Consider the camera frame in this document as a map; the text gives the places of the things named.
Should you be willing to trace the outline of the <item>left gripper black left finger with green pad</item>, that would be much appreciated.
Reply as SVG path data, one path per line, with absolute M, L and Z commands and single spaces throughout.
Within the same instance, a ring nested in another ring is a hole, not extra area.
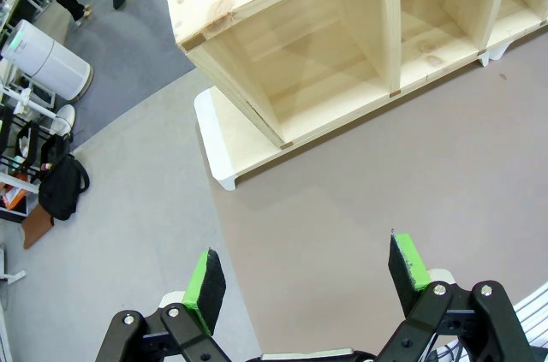
M 180 355 L 185 361 L 228 361 L 213 339 L 226 291 L 220 258 L 202 252 L 180 300 L 145 317 L 135 310 L 113 316 L 97 361 L 163 361 Z

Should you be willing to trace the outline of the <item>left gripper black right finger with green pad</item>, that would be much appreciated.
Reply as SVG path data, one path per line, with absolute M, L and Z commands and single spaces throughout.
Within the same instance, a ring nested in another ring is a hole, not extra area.
M 419 361 L 440 336 L 457 337 L 471 361 L 536 360 L 501 283 L 467 291 L 432 279 L 409 234 L 390 235 L 388 266 L 404 320 L 377 361 Z

